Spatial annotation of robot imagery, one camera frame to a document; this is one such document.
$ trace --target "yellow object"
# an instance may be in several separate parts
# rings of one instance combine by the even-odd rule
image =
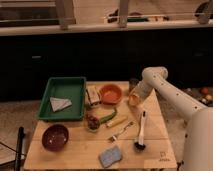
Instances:
[[[117,116],[117,117],[115,117],[114,119],[108,121],[108,122],[106,123],[106,126],[107,126],[108,128],[111,128],[111,127],[113,127],[113,126],[115,126],[115,125],[118,125],[119,123],[125,121],[127,118],[128,118],[128,117],[127,117],[126,115]]]

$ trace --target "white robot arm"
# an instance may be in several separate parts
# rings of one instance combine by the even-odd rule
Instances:
[[[149,67],[134,92],[144,100],[156,89],[188,122],[181,171],[213,171],[213,107],[207,107],[171,85],[164,67]]]

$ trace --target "wooden bowl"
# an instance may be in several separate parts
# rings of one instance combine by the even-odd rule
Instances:
[[[45,149],[50,151],[60,151],[69,139],[68,129],[61,125],[55,124],[50,126],[42,136],[42,144]]]

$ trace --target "blue sponge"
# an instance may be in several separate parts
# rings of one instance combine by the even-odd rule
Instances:
[[[104,168],[111,166],[114,162],[122,159],[122,154],[119,147],[116,145],[107,149],[99,155],[100,162]]]

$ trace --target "food item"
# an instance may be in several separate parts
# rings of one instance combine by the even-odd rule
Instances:
[[[100,127],[100,122],[98,118],[93,116],[92,114],[86,114],[87,126],[91,130],[96,130]]]
[[[128,116],[124,115],[124,116],[116,116],[115,118],[113,118],[112,120],[108,121],[106,123],[106,126],[108,128],[111,128],[115,125],[118,125],[119,123],[125,121],[128,118]]]
[[[101,103],[100,95],[95,86],[88,86],[86,89],[90,107],[97,107]]]
[[[113,113],[111,113],[110,115],[102,117],[99,121],[100,121],[101,124],[102,123],[106,123],[107,121],[109,121],[110,119],[112,119],[113,117],[115,117],[116,114],[117,114],[117,109],[114,108],[114,112]]]

